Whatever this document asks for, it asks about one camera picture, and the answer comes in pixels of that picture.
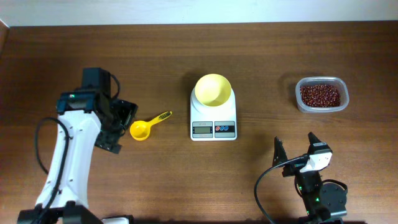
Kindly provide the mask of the yellow plastic measuring scoop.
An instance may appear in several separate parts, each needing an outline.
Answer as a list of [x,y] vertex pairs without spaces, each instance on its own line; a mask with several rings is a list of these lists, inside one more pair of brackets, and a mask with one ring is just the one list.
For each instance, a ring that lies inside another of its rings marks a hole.
[[136,141],[143,141],[146,140],[150,136],[151,128],[153,125],[162,122],[169,118],[173,113],[171,111],[166,111],[150,121],[135,121],[131,124],[129,129],[130,135]]

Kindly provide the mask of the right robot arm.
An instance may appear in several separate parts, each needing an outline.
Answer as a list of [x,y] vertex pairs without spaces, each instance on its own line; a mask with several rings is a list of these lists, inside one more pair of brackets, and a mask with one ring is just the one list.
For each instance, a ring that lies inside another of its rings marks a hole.
[[348,187],[337,180],[322,180],[320,171],[330,164],[333,151],[312,132],[308,133],[308,140],[307,153],[288,159],[282,141],[274,138],[272,165],[283,168],[283,177],[294,177],[296,192],[307,211],[299,223],[342,223],[342,217],[347,215]]

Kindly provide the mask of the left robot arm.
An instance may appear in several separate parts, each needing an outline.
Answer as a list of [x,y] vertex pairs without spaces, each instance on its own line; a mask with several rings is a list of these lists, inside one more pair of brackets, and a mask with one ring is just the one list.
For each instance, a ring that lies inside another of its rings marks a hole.
[[22,210],[18,223],[133,223],[132,215],[100,219],[88,209],[88,176],[93,149],[118,154],[137,105],[111,93],[117,78],[102,68],[85,68],[81,87],[57,101],[57,140],[47,180],[35,207]]

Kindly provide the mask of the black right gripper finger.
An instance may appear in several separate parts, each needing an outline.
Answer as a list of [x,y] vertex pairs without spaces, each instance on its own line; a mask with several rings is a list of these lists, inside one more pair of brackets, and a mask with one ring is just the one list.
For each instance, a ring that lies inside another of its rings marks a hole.
[[308,140],[311,146],[324,146],[325,142],[319,140],[312,132],[308,133]]
[[276,136],[274,138],[274,156],[272,165],[277,166],[288,160],[282,141]]

